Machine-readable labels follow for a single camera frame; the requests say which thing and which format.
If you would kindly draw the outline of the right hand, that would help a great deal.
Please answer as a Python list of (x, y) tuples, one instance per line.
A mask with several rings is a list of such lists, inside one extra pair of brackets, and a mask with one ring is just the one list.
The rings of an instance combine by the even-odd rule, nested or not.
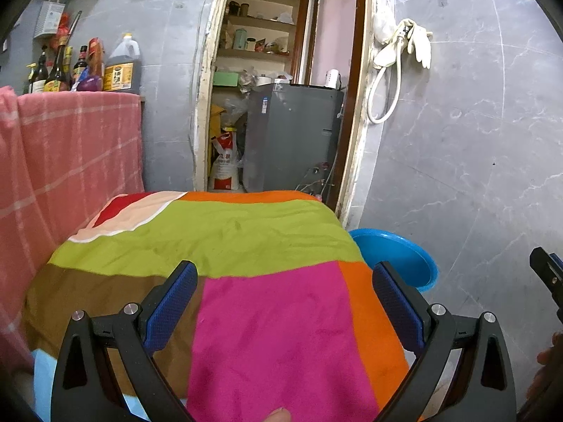
[(526, 392), (526, 400), (531, 400), (539, 393), (543, 381), (551, 368), (552, 357), (555, 355), (556, 349), (562, 345), (562, 332), (555, 332), (551, 338), (551, 347), (543, 352), (539, 352), (536, 357), (537, 363), (541, 368), (537, 371), (532, 379), (532, 383)]

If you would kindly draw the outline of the left hand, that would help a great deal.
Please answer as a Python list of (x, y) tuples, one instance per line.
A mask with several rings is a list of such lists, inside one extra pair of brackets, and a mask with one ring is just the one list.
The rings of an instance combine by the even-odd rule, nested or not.
[(279, 408), (268, 414), (263, 422), (291, 422), (291, 414), (286, 408)]

